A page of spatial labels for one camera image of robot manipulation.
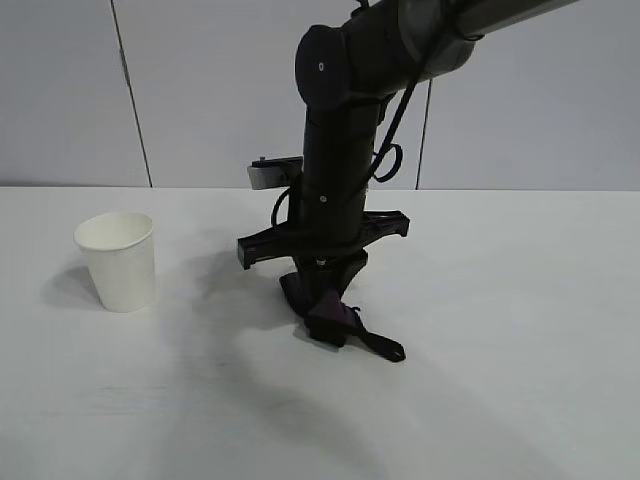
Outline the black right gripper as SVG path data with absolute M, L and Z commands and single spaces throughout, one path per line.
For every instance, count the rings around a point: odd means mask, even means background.
M 368 262 L 368 253 L 359 250 L 389 235 L 408 234 L 410 220 L 400 211 L 351 211 L 323 203 L 314 212 L 304 212 L 302 204 L 301 191 L 287 188 L 272 208 L 271 226 L 237 240 L 237 257 L 245 270 L 258 262 L 295 257 L 298 301 L 320 299 L 316 258 L 339 257 L 323 267 L 322 298 L 341 299 Z

